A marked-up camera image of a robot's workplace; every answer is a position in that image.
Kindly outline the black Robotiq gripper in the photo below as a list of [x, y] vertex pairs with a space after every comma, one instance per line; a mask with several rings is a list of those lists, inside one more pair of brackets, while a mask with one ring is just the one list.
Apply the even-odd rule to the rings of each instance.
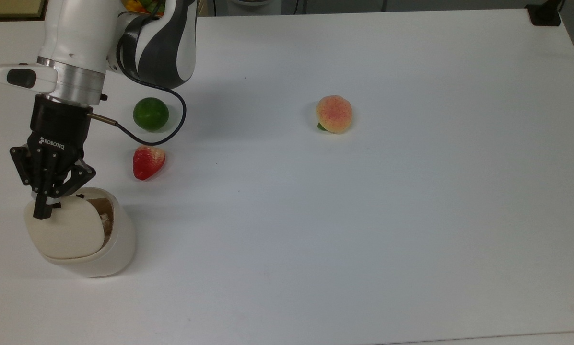
[[35, 193], [34, 218], [49, 218], [62, 198], [96, 176], [96, 170], [83, 160], [90, 110], [35, 96], [28, 146], [9, 149], [20, 181]]

